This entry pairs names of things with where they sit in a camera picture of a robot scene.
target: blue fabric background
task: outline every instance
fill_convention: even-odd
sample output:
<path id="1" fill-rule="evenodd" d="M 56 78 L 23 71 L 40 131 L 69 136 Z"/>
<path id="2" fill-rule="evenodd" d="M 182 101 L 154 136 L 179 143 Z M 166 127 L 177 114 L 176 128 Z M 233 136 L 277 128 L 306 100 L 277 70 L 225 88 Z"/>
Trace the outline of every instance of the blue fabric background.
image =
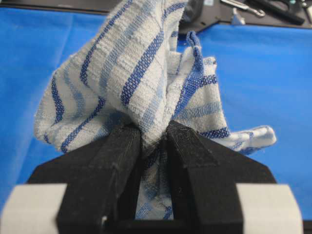
<path id="1" fill-rule="evenodd" d="M 98 31 L 104 16 L 0 8 L 0 210 L 17 183 L 61 153 L 33 137 L 51 73 Z M 288 183 L 312 219 L 312 30 L 216 25 L 199 38 L 215 56 L 232 131 L 271 125 L 277 143 L 251 155 Z M 183 51 L 186 42 L 178 43 Z"/>

